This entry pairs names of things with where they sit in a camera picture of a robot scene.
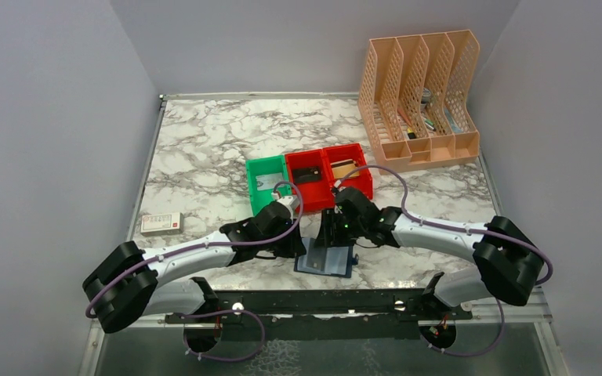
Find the navy blue card holder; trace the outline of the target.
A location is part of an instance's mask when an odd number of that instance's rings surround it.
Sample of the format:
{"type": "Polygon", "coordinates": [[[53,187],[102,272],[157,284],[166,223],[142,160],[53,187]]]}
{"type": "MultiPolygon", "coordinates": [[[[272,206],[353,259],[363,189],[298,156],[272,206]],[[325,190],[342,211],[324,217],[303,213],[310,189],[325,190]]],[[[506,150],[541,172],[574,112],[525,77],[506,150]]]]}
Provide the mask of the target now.
{"type": "MultiPolygon", "coordinates": [[[[306,246],[306,253],[313,247],[320,247],[315,244],[314,238],[303,238],[306,246]]],[[[333,247],[327,248],[327,259],[324,274],[316,274],[303,267],[303,261],[306,255],[295,259],[294,271],[297,273],[313,274],[325,277],[351,278],[352,269],[359,263],[359,256],[354,253],[353,247],[333,247]]]]}

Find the red double bin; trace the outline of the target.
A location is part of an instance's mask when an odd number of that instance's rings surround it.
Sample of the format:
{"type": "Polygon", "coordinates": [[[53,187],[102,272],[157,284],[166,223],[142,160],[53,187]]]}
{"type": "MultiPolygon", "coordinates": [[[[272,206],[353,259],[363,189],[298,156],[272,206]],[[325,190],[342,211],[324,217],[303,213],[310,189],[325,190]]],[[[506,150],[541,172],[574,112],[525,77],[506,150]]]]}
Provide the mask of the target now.
{"type": "Polygon", "coordinates": [[[331,162],[353,159],[357,162],[358,167],[366,164],[363,150],[358,143],[293,152],[285,154],[284,158],[292,182],[292,169],[294,168],[318,166],[321,169],[322,180],[320,182],[301,185],[293,182],[300,189],[305,212],[319,212],[334,205],[332,188],[339,179],[335,179],[332,174],[331,162]]]}

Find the green plastic bin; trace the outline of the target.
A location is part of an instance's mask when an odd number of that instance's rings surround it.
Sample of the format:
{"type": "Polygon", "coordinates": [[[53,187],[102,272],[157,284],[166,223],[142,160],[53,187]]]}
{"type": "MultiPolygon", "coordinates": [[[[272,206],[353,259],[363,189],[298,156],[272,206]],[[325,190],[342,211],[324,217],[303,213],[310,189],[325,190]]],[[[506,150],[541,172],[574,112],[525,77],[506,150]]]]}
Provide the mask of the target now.
{"type": "Polygon", "coordinates": [[[284,156],[277,155],[247,160],[245,170],[252,214],[257,215],[273,200],[274,186],[289,181],[288,169],[284,156]]]}

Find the peach desk file organizer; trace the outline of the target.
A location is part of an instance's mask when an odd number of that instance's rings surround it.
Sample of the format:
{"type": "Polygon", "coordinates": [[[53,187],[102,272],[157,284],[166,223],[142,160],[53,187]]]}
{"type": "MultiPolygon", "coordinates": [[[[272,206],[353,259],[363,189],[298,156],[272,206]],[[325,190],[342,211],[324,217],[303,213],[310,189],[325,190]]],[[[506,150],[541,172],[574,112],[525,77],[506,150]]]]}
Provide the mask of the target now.
{"type": "Polygon", "coordinates": [[[471,30],[369,40],[357,105],[379,165],[411,172],[478,159],[466,102],[479,54],[471,30]]]}

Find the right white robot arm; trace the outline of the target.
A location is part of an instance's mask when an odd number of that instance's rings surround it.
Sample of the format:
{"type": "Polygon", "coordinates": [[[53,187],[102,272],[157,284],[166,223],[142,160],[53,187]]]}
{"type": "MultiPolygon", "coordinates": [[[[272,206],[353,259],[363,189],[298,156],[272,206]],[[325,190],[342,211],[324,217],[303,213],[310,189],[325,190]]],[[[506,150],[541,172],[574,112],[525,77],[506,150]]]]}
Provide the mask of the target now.
{"type": "Polygon", "coordinates": [[[350,246],[363,237],[376,247],[423,248],[472,262],[470,269],[438,273],[421,297],[422,311],[439,319],[463,302],[491,296],[511,306],[525,306],[549,260],[508,218],[486,223],[424,219],[405,208],[378,208],[360,190],[335,192],[334,208],[321,214],[315,243],[350,246]]]}

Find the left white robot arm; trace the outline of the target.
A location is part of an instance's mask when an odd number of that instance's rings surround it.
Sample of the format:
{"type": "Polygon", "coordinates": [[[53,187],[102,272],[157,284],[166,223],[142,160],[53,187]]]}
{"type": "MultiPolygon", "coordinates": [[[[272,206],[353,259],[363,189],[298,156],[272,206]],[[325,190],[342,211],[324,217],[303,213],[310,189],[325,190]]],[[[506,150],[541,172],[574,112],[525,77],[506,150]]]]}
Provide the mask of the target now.
{"type": "Polygon", "coordinates": [[[85,315],[111,334],[142,316],[186,312],[202,322],[212,317],[215,301],[196,283],[172,292],[166,284],[207,269],[237,265],[270,251],[295,258],[305,251],[294,212],[303,206],[295,196],[267,204],[258,214],[227,223],[197,240],[167,248],[119,244],[84,280],[89,305],[85,315]]]}

